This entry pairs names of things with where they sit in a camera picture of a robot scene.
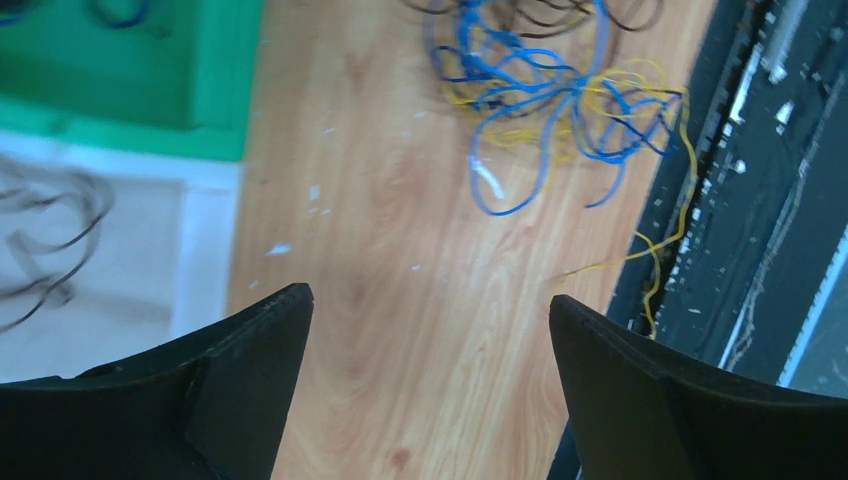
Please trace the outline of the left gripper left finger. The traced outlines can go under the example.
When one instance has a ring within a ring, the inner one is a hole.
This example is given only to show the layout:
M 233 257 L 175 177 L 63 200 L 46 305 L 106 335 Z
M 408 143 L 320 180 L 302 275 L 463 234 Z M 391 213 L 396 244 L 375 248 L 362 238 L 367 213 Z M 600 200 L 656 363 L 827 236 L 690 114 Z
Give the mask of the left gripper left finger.
M 313 310 L 295 283 L 76 377 L 3 384 L 2 477 L 270 478 Z

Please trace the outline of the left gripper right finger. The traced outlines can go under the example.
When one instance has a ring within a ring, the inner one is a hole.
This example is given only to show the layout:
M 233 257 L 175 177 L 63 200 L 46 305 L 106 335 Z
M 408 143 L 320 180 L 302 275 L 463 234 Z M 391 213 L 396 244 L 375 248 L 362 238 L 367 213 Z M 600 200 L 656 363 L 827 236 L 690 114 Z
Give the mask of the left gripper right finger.
M 588 479 L 843 479 L 847 403 L 752 380 L 567 295 L 549 329 Z

